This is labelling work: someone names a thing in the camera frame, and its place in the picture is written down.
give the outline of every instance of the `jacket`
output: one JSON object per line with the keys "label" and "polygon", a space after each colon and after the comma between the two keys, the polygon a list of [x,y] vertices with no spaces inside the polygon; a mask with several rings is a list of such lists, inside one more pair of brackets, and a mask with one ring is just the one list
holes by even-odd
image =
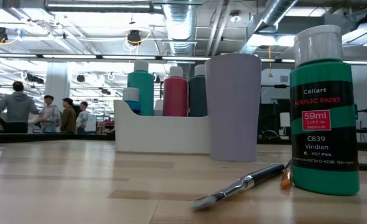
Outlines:
{"label": "jacket", "polygon": [[42,124],[60,124],[60,111],[57,105],[44,106],[40,112],[40,119],[46,120]]}
{"label": "jacket", "polygon": [[88,115],[89,115],[88,111],[81,111],[78,114],[78,117],[77,117],[77,120],[76,120],[77,128],[84,128],[85,129],[86,122],[88,121]]}
{"label": "jacket", "polygon": [[60,131],[69,133],[76,132],[76,112],[71,106],[67,106],[63,110]]}
{"label": "jacket", "polygon": [[22,92],[14,92],[11,95],[4,96],[0,100],[0,113],[7,108],[7,123],[18,122],[27,123],[29,113],[39,114],[40,111],[34,104],[33,98]]}

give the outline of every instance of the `column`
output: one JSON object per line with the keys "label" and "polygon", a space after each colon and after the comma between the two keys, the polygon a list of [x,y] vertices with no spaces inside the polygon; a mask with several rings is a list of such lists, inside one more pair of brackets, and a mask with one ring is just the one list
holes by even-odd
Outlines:
{"label": "column", "polygon": [[70,96],[68,63],[49,62],[45,80],[45,95],[53,96],[53,104],[63,111],[62,99]]}

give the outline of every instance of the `table surface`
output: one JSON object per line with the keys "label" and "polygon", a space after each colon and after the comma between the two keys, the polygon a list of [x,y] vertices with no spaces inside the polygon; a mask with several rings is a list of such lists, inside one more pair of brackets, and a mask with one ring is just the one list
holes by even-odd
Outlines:
{"label": "table surface", "polygon": [[367,223],[367,172],[352,197],[280,191],[276,177],[207,211],[190,210],[191,200],[289,158],[290,146],[276,145],[259,145],[257,162],[235,163],[117,154],[106,141],[0,144],[0,223]]}

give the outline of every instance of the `ceiling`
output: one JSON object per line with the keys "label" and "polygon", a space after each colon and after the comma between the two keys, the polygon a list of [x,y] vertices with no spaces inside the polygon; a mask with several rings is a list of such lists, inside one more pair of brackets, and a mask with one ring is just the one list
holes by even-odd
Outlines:
{"label": "ceiling", "polygon": [[[68,4],[88,1],[59,0]],[[191,1],[195,8],[194,37],[191,43],[195,46],[192,56],[205,56],[218,0]],[[222,41],[218,44],[216,54],[237,52],[246,42],[246,28],[251,15],[264,10],[266,1],[233,1],[230,11],[239,10],[240,21],[227,20],[222,33]],[[367,8],[367,1],[299,1],[286,14],[286,17],[321,18],[334,9],[335,14],[354,12]],[[220,15],[221,26],[224,12]],[[115,54],[115,55],[170,55],[170,40],[166,29],[165,17],[161,14],[147,13],[99,13],[99,12],[47,12],[40,8],[2,9],[0,8],[0,27],[7,28],[7,45],[0,45],[0,53],[27,54]],[[128,47],[126,36],[130,30],[139,30],[142,40],[138,47]],[[254,54],[262,58],[294,58],[293,48],[273,45],[258,47]],[[347,60],[366,60],[367,47],[362,45],[344,47]],[[22,71],[45,80],[48,62],[0,59],[0,85],[11,85],[14,80],[24,80]],[[164,77],[169,68],[176,63],[150,63],[149,71]],[[91,105],[99,111],[113,111],[112,101],[120,98],[122,88],[126,86],[127,74],[133,70],[133,63],[112,62],[69,62],[72,73],[71,96],[77,102],[98,99]],[[104,80],[104,88],[114,88],[111,95],[103,95],[95,89],[93,82],[78,83],[77,75],[93,77],[90,80]],[[43,85],[27,89],[38,104],[41,105]],[[160,98],[159,84],[155,84],[155,100]],[[10,88],[0,88],[2,94],[11,92]]]}

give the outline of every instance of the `teal paint bottle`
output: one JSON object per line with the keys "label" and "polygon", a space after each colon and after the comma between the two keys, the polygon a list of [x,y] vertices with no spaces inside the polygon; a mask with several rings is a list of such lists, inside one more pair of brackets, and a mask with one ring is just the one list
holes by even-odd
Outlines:
{"label": "teal paint bottle", "polygon": [[321,194],[357,194],[352,74],[341,61],[340,28],[319,26],[299,33],[295,54],[297,68],[290,74],[294,184]]}
{"label": "teal paint bottle", "polygon": [[128,87],[139,89],[141,115],[153,116],[154,76],[148,72],[149,64],[145,60],[136,60],[134,72],[128,74]]}

